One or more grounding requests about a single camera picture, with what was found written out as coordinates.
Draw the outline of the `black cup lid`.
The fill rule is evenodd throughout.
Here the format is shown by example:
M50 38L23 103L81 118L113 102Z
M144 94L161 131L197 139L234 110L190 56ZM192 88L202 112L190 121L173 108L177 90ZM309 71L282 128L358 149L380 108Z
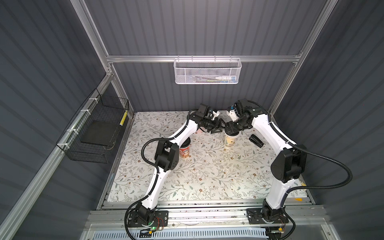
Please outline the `black cup lid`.
M240 131L236 126L232 125L231 123L226 124L226 126L225 126L226 135L234 137L234 136L237 136L239 134L239 132Z

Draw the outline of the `beige patterned paper cup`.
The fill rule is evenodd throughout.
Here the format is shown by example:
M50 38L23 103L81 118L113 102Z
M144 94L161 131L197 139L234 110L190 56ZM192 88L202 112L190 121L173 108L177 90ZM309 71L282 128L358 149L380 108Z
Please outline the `beige patterned paper cup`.
M237 135L228 135L228 134L225 134L225 146L226 147L232 147L235 142L236 142L236 139L239 137L239 133Z

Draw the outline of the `red patterned paper cup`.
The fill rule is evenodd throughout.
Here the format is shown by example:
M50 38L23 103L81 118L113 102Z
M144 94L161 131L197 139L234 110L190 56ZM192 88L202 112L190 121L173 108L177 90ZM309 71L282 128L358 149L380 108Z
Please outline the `red patterned paper cup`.
M179 153L181 158L188 158L190 155L191 140L187 139L180 147Z

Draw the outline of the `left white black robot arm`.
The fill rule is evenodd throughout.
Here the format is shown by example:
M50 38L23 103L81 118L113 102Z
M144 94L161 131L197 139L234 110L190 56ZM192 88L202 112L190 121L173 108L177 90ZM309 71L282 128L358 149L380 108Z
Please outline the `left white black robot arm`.
M183 125L167 138L154 138L144 143L141 149L143 161L155 168L149 188L144 197L133 202L126 210L124 226L128 237L132 240L135 237L130 233L128 220L129 214L139 219L140 224L150 226L155 219L155 211L158 205L159 195L167 176L176 168L179 163L180 148L182 144L200 128L208 133L220 133L223 131L222 122L219 118L220 112L211 107L200 104L197 110L192 109L187 114ZM157 142L154 161L149 161L145 156L146 147Z

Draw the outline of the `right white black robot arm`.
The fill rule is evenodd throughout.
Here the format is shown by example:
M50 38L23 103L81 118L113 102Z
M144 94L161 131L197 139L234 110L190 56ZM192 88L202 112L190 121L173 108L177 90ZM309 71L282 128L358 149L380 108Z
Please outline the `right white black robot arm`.
M238 100L228 108L227 114L231 121L226 124L226 134L237 135L241 131L255 129L275 151L276 158L270 166L274 179L261 210L261 216L266 223L273 223L285 214L285 201L291 192L307 189L306 186L295 187L294 183L305 171L308 155L336 164L347 173L347 178L341 183L317 186L318 190L341 188L352 181L352 171L345 164L311 152L303 145L297 145L272 121L270 112L258 103L247 99Z

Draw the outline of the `black stapler-like object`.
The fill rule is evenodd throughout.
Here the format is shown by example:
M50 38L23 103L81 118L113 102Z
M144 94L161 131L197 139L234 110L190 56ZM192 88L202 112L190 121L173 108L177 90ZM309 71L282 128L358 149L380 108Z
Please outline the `black stapler-like object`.
M256 145L258 148L262 148L264 146L264 143L263 141L258 138L256 135L252 134L250 137L249 137L249 140L254 144Z

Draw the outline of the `marker in white basket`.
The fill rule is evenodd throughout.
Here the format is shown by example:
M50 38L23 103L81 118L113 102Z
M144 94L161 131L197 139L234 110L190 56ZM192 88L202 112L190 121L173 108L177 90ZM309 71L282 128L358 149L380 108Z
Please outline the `marker in white basket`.
M224 83L236 83L237 77L236 76L218 76L218 77L215 77L215 81L224 82Z

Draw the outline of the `floral table mat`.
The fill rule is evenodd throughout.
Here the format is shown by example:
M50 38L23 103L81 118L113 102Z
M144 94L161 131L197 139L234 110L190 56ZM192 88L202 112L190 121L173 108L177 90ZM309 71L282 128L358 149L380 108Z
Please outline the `floral table mat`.
M136 113L108 202L133 202L146 194L155 170L143 161L141 149L153 138L172 135L186 118L186 112ZM253 134L252 129L241 132L231 147L225 145L223 133L193 134L189 155L180 158L166 178L159 201L265 198L272 186L270 165L276 155L268 143L261 148L251 143Z

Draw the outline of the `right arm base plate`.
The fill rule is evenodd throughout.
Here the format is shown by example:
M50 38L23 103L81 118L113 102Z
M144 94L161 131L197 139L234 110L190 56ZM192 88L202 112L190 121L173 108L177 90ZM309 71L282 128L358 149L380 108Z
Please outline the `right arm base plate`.
M287 224L288 217L282 209L269 210L268 208L249 208L246 209L249 224Z

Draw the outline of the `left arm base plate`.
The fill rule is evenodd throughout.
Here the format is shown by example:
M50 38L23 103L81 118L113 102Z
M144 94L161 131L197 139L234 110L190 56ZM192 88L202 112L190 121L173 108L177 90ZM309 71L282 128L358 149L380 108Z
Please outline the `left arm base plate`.
M127 218L127 226L129 228L141 228L141 227L167 227L168 226L168 220L169 220L169 212L168 211L155 211L154 217L149 221L146 222L145 220L142 220L139 215L136 213L136 211L132 210L128 213Z

